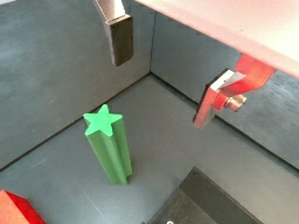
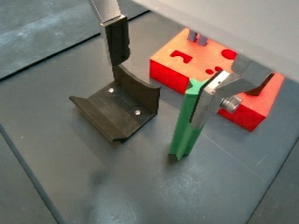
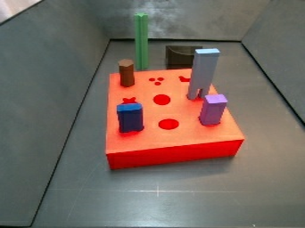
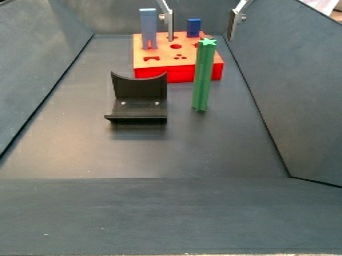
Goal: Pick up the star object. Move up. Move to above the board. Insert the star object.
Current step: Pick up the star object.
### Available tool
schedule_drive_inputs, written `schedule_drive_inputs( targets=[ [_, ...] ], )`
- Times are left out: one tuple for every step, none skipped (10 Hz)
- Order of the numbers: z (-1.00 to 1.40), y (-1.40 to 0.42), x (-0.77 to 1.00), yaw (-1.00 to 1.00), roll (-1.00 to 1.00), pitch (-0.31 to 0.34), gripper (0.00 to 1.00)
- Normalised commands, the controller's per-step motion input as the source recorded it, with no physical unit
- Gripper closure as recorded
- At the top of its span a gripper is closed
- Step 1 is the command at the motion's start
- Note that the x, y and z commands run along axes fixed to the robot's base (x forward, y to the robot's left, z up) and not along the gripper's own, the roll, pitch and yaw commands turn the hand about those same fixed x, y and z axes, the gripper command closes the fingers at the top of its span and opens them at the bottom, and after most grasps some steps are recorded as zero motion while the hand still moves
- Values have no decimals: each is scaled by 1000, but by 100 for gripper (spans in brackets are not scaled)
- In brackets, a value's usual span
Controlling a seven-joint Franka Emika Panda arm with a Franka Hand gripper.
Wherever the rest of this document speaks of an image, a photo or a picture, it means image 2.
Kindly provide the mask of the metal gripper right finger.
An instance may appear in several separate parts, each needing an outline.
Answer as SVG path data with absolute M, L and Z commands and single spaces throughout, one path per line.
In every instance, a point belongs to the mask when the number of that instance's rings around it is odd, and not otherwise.
M 196 130 L 204 126 L 220 108 L 232 112 L 240 104 L 235 95 L 258 88 L 272 73 L 268 67 L 243 55 L 238 55 L 231 71 L 232 73 L 219 72 L 200 88 L 190 119 Z

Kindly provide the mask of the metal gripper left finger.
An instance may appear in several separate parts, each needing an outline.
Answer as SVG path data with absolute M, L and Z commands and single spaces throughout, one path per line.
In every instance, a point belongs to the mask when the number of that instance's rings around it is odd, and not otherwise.
M 129 57 L 128 20 L 120 12 L 117 0 L 88 0 L 107 41 L 111 65 L 120 65 Z

